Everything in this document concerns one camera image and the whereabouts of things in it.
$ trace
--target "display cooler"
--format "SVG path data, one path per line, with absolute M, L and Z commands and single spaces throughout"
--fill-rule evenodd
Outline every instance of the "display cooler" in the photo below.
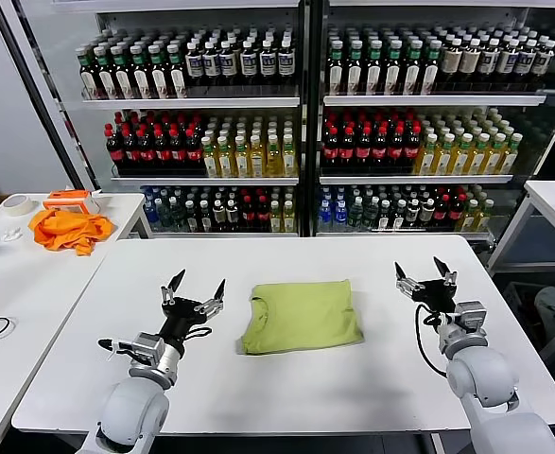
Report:
M 0 27 L 74 183 L 145 192 L 159 236 L 489 250 L 555 160 L 555 2 L 0 0 Z

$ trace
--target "white tape roll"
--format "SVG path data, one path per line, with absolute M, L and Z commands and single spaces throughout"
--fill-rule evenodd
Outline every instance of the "white tape roll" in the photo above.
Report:
M 4 212 L 9 216 L 26 215 L 33 209 L 33 200 L 28 196 L 16 195 L 10 196 L 2 202 Z

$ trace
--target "folded green t-shirt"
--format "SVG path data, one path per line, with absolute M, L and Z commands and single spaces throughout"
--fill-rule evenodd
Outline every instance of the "folded green t-shirt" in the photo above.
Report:
M 333 347 L 363 340 L 351 306 L 351 284 L 265 284 L 251 296 L 243 351 L 262 355 Z

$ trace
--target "shelf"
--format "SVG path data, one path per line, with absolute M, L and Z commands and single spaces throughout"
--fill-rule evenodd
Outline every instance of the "shelf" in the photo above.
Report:
M 105 99 L 65 102 L 69 110 L 91 109 L 118 111 L 121 109 L 267 109 L 298 107 L 296 96 L 275 97 L 183 97 L 174 99 Z
M 272 232 L 216 232 L 216 233 L 202 233 L 202 234 L 190 234 L 190 233 L 177 233 L 177 232 L 155 232 L 153 234 L 155 238 L 297 238 L 297 233 L 288 234 L 274 234 Z
M 539 106 L 545 95 L 325 96 L 326 106 Z
M 499 184 L 512 180 L 512 175 L 389 175 L 370 177 L 329 176 L 320 177 L 320 184 Z
M 298 177 L 291 178 L 206 178 L 206 177 L 115 177 L 119 186 L 294 186 Z
M 182 9 L 297 8 L 298 0 L 55 0 L 56 12 L 132 12 Z

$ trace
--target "orange box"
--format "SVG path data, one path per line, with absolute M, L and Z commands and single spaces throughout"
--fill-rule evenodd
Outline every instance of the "orange box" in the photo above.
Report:
M 48 199 L 43 201 L 43 207 L 47 210 L 70 211 L 85 215 L 95 215 L 100 211 L 100 207 L 92 198 L 90 191 L 76 189 L 51 192 Z

